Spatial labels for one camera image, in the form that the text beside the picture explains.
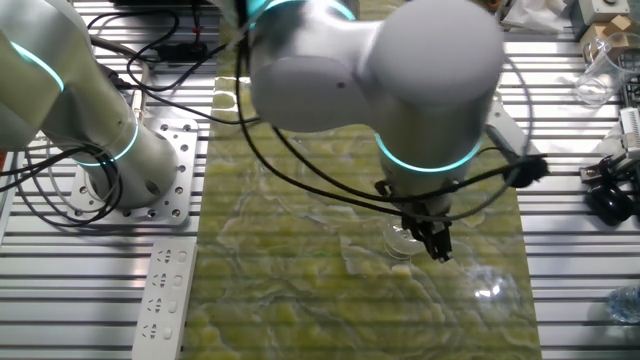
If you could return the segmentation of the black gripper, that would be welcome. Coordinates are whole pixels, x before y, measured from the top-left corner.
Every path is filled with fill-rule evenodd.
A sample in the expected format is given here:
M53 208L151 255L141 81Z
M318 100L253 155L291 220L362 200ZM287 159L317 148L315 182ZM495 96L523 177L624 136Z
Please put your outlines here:
M409 231L415 240L424 243L427 253L433 260L449 261L452 259L449 222L430 222L403 215L402 227Z

